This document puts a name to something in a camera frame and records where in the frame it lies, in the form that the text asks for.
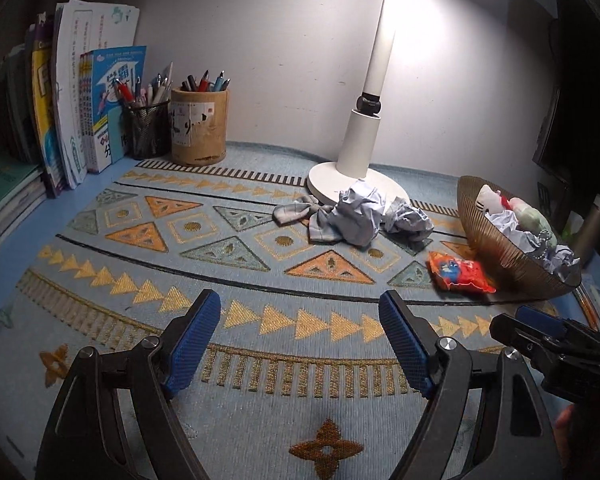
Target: green book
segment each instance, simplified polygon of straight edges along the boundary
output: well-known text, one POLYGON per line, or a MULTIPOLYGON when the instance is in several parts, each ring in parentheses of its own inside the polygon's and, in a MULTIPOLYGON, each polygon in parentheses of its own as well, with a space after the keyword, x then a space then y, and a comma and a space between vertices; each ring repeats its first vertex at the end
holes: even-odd
POLYGON ((42 174, 35 164, 25 164, 11 158, 7 153, 0 154, 0 210, 17 193, 42 174))

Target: red snack bag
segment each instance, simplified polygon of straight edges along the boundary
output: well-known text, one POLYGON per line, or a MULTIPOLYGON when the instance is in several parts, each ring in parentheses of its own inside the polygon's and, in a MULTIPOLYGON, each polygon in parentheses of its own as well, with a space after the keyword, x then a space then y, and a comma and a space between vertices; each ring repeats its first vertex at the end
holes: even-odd
POLYGON ((495 292, 487 281, 482 266, 472 260, 461 260, 449 254, 429 252, 429 268, 443 290, 495 292))

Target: white label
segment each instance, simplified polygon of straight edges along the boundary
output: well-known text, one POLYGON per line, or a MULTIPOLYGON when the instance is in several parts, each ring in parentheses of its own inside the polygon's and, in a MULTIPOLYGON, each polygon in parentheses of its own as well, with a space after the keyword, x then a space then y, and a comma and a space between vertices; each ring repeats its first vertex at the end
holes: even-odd
POLYGON ((171 142, 190 146, 192 127, 208 121, 216 110, 215 103, 171 102, 171 142))

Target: black mesh pen cup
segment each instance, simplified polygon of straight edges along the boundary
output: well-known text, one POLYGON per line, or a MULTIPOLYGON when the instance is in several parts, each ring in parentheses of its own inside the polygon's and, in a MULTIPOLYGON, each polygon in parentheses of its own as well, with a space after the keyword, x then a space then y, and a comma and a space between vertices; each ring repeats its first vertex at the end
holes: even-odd
POLYGON ((127 107, 125 111, 133 158, 153 158, 171 151, 169 101, 139 108, 127 107))

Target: wooden pen holder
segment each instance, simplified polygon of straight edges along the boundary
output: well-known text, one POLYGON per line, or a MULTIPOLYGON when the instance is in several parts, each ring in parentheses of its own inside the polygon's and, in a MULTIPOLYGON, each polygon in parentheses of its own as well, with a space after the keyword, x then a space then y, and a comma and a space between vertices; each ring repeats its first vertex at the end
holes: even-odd
POLYGON ((229 91, 171 90, 171 158, 177 164, 210 166, 226 156, 229 91))

